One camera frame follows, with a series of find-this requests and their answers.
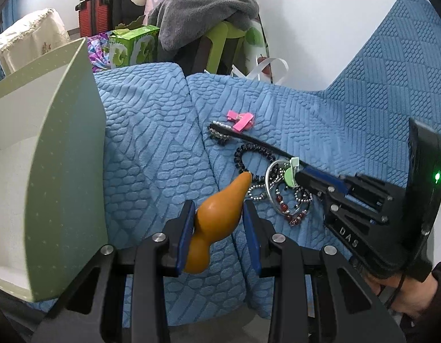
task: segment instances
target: human hand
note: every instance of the human hand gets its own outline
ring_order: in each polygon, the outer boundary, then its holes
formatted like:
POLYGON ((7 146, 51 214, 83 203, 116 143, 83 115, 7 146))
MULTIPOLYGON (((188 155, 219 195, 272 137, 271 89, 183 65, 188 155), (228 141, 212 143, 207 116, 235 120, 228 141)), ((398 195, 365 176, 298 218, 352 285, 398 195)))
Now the human hand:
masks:
MULTIPOLYGON (((401 277, 401 274, 396 274, 381 280, 370 274, 364 276, 366 283, 376 295, 380 293, 381 285, 397 288, 401 277)), ((406 276, 402 289, 391 308, 396 312, 405 313, 415 320, 430 306, 437 289, 438 282, 432 274, 429 274, 423 283, 406 276)))

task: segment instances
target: person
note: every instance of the person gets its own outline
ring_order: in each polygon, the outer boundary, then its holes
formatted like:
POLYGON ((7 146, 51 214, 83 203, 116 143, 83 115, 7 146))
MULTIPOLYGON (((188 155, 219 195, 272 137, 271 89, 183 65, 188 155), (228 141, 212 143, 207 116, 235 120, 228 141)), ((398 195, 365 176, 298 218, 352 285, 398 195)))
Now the person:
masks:
MULTIPOLYGON (((381 286, 397 288, 400 278, 397 274, 381 280, 367 274, 365 281, 378 295, 381 286)), ((406 277, 391 308, 403 313, 400 327, 407 343, 441 342, 441 262, 423 283, 406 277)))

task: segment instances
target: black sleeve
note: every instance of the black sleeve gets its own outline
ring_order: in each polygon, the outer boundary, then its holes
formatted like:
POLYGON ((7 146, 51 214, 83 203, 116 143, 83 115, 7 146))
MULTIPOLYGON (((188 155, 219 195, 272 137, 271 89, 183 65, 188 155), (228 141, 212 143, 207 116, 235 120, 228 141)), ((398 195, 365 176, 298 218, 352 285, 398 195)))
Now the black sleeve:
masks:
POLYGON ((408 343, 439 343, 441 342, 441 263, 432 272, 438 281, 438 289, 428 309, 411 327, 407 316, 403 317, 402 328, 408 343))

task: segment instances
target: green carton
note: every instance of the green carton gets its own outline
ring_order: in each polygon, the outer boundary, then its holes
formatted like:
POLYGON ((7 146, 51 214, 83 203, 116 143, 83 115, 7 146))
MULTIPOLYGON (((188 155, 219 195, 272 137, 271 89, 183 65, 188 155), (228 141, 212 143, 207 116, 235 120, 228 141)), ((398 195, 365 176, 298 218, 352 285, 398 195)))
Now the green carton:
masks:
POLYGON ((109 37, 111 68, 152 63, 157 59, 160 28, 146 25, 133 29, 116 29, 109 37))

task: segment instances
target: red suitcase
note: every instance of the red suitcase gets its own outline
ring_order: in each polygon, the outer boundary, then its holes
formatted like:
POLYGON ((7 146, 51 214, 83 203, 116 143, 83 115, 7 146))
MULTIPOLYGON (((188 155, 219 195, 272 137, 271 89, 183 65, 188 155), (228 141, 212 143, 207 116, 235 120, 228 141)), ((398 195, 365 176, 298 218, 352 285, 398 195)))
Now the red suitcase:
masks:
POLYGON ((81 37, 112 30, 111 0, 87 0, 76 6, 81 37))

